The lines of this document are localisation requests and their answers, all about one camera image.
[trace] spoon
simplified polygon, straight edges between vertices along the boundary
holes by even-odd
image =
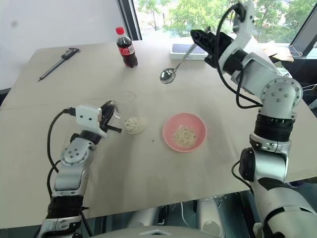
[[[210,26],[208,26],[205,29],[205,32],[210,31]],[[176,71],[178,67],[185,61],[187,56],[196,48],[196,44],[192,44],[192,46],[188,49],[184,57],[182,58],[182,61],[176,66],[176,68],[166,68],[162,71],[162,73],[159,76],[159,79],[161,83],[168,84],[174,81],[174,78],[176,77]]]

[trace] black cable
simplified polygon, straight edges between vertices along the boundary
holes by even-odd
[[[60,162],[60,160],[57,160],[57,161],[56,161],[56,163],[54,164],[55,168],[56,168],[56,165],[59,164],[59,162]],[[47,181],[46,181],[46,186],[48,187],[48,191],[49,191],[50,198],[52,198],[51,176],[52,176],[53,170],[54,170],[54,167],[51,167],[51,169],[50,169],[50,171],[49,171],[49,174],[48,174]]]
[[[51,157],[51,134],[52,134],[52,129],[53,129],[53,126],[55,124],[55,122],[57,121],[57,119],[63,115],[64,113],[66,113],[67,109],[64,109],[63,111],[61,111],[60,113],[58,113],[56,115],[56,117],[54,117],[54,119],[52,120],[51,124],[50,124],[50,127],[49,127],[49,131],[48,131],[48,139],[47,139],[47,153],[48,153],[48,158],[49,158],[49,161],[51,163],[51,166],[53,167],[53,169],[58,173],[58,168],[56,167],[56,165],[54,164],[54,161]]]
[[[251,185],[249,185],[244,179],[242,179],[242,178],[240,178],[239,176],[237,176],[237,175],[235,174],[235,172],[234,172],[234,168],[235,168],[239,163],[240,163],[240,160],[237,161],[237,162],[232,166],[232,168],[231,168],[231,173],[232,173],[232,175],[233,175],[236,179],[240,180],[242,183],[244,183],[246,186],[248,186],[248,188],[250,189],[250,192],[251,192],[252,194],[254,194]]]
[[[219,76],[220,76],[220,79],[221,81],[223,82],[223,84],[233,93],[235,94],[238,94],[238,96],[242,97],[243,99],[245,100],[248,100],[249,102],[252,102],[254,104],[257,105],[257,107],[262,107],[262,104],[258,103],[257,101],[247,97],[247,96],[244,96],[240,93],[237,93],[236,90],[234,90],[233,88],[230,87],[230,85],[225,81],[222,73],[221,73],[221,69],[220,69],[220,65],[219,65],[219,41],[220,41],[220,31],[221,31],[221,27],[223,25],[223,22],[225,21],[227,15],[233,11],[233,10],[236,10],[238,8],[238,4],[235,4],[235,5],[232,5],[226,12],[225,14],[222,16],[220,22],[219,22],[219,25],[218,25],[218,28],[217,28],[217,33],[216,33],[216,41],[215,41],[215,45],[214,45],[214,54],[215,54],[215,63],[216,63],[216,68],[217,68],[217,71],[219,73]]]
[[[240,71],[240,81],[238,83],[238,88],[237,88],[237,93],[236,93],[236,103],[238,105],[239,108],[242,108],[242,109],[249,109],[249,108],[257,108],[257,107],[260,107],[259,105],[250,105],[250,106],[242,106],[240,104],[240,101],[239,101],[239,95],[240,95],[240,90],[241,90],[241,87],[242,87],[242,82],[243,82],[243,76],[244,76],[244,69],[241,69]]]
[[[88,224],[88,222],[87,222],[87,219],[86,219],[86,217],[85,217],[83,211],[80,211],[80,215],[81,215],[81,218],[82,218],[82,220],[83,220],[83,223],[84,223],[84,225],[85,225],[85,228],[86,228],[86,231],[87,231],[89,237],[92,237],[92,236],[93,236],[93,233],[92,233],[92,231],[91,231],[91,229],[90,229],[90,227],[89,227],[89,224]]]

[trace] window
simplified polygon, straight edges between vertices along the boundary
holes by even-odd
[[[188,37],[191,29],[211,26],[237,0],[133,0],[142,39]],[[254,37],[265,43],[290,43],[317,0],[255,0]],[[222,31],[231,33],[233,13]]]

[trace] tabletop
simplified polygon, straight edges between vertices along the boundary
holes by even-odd
[[[160,83],[160,72],[178,63],[169,58],[170,42],[133,44],[136,68],[124,65],[115,43],[82,45],[77,46],[80,53],[41,82],[39,76],[66,47],[37,50],[32,56],[0,110],[0,228],[38,225],[46,216],[46,139],[54,116],[66,107],[99,107],[110,99],[128,115],[146,119],[147,127],[136,135],[109,131],[98,144],[84,198],[90,207],[87,217],[247,189],[230,170],[250,146],[257,109],[239,109],[235,95],[203,61],[184,62],[172,84]],[[317,168],[316,118],[304,102],[295,111],[287,180],[315,176]],[[198,115],[207,126],[205,142],[191,153],[171,150],[162,138],[166,120],[180,112]],[[122,122],[113,118],[110,124]],[[57,121],[54,160],[79,130],[71,116]]]

